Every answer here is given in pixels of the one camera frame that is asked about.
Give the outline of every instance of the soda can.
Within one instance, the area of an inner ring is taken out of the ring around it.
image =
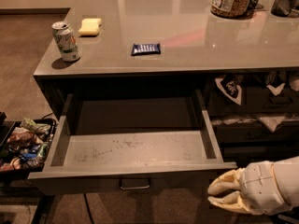
[[[74,62],[80,58],[74,30],[65,21],[52,25],[52,33],[65,62]]]
[[[37,151],[36,156],[45,160],[48,154],[48,149],[49,149],[49,144],[43,143],[39,148],[39,150]]]

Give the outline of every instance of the drawer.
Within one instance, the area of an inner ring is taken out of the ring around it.
[[[46,194],[98,192],[124,179],[177,187],[190,172],[235,167],[222,159],[200,91],[122,100],[69,94],[44,169],[28,178]]]
[[[210,93],[207,111],[210,116],[236,113],[299,112],[299,92],[285,88],[274,96],[267,88],[246,87],[242,89],[242,105],[237,105],[220,91]]]
[[[246,167],[257,161],[282,161],[299,156],[297,142],[271,141],[256,143],[220,144],[225,161],[235,161],[239,167]]]
[[[283,126],[271,133],[261,125],[216,126],[215,134],[221,143],[298,141],[299,126]]]
[[[42,142],[50,142],[52,137],[55,135],[56,121],[54,119],[35,119],[33,121],[39,125],[49,125],[49,130],[46,133],[36,133],[36,136],[38,136],[39,140]],[[26,142],[7,142],[8,138],[12,135],[15,129],[17,127],[21,127],[21,124],[22,121],[5,121],[4,124],[0,127],[0,161],[4,163],[11,163],[15,158],[22,159],[22,161],[20,161],[20,169],[8,169],[6,171],[2,170],[0,172],[0,180],[6,183],[10,183],[15,180],[26,179],[30,173],[40,172],[43,169],[43,162],[40,162],[38,165],[30,166],[28,164],[28,158],[25,157],[25,154],[23,152],[26,149],[28,150],[32,148],[33,144],[36,144],[34,139],[27,140]],[[43,153],[45,156],[47,155],[46,149],[44,149]]]

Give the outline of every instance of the yellow sponge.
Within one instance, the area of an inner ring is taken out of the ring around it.
[[[78,33],[79,35],[98,35],[101,24],[101,19],[83,19]]]

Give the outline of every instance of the open drawer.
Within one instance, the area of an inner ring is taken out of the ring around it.
[[[119,188],[123,179],[159,187],[171,183],[164,178],[178,183],[185,171],[232,168],[234,162],[223,162],[200,91],[123,100],[69,94],[44,169],[29,179],[46,194],[96,192]]]

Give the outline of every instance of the small packet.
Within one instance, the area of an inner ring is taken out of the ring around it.
[[[29,153],[37,153],[38,150],[40,149],[41,144],[38,145],[32,145],[32,147],[30,148],[30,150],[28,150]]]
[[[240,83],[244,76],[227,74],[225,77],[217,77],[215,79],[217,87],[223,94],[238,105],[242,103],[242,89]]]
[[[28,129],[32,133],[48,134],[50,125],[46,123],[35,123],[32,119],[24,118],[21,122],[21,126]]]
[[[265,78],[266,87],[275,95],[279,95],[284,89],[287,74],[285,71],[271,71]]]
[[[30,143],[33,142],[35,144],[42,144],[43,141],[31,131],[16,127],[10,137],[7,140],[8,143],[15,143],[21,147],[30,146]]]
[[[224,116],[222,117],[223,123],[226,125],[231,125],[234,123],[238,123],[241,120],[239,115],[232,115],[232,116]]]
[[[238,123],[246,124],[246,123],[253,123],[256,121],[257,121],[257,119],[254,118],[252,115],[245,114],[245,115],[241,116],[241,120]]]
[[[0,172],[11,171],[14,169],[14,166],[10,165],[10,163],[4,163],[2,166],[0,166]]]
[[[222,122],[222,120],[221,120],[220,117],[213,117],[213,118],[211,118],[211,124],[214,127],[214,126],[220,126],[220,125],[222,125],[223,122]]]
[[[131,56],[161,54],[160,43],[158,44],[133,44]]]
[[[273,133],[280,127],[280,124],[286,118],[286,114],[255,114],[255,118]]]
[[[299,91],[299,72],[294,71],[289,74],[289,83],[293,91]]]

